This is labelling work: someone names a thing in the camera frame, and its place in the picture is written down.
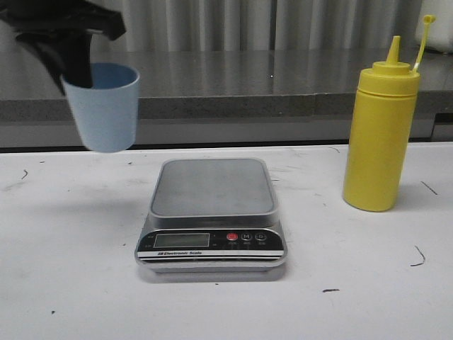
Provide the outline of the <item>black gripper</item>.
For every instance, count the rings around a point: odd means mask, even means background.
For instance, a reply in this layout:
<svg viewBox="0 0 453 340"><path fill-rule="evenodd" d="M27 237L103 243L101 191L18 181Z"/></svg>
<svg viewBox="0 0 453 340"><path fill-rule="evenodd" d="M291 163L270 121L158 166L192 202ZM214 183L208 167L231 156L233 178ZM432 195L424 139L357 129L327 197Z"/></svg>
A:
<svg viewBox="0 0 453 340"><path fill-rule="evenodd" d="M16 42L46 68L62 95L63 80L93 86L89 33L116 40L126 32L119 11L91 1L2 1L1 20L20 32Z"/></svg>

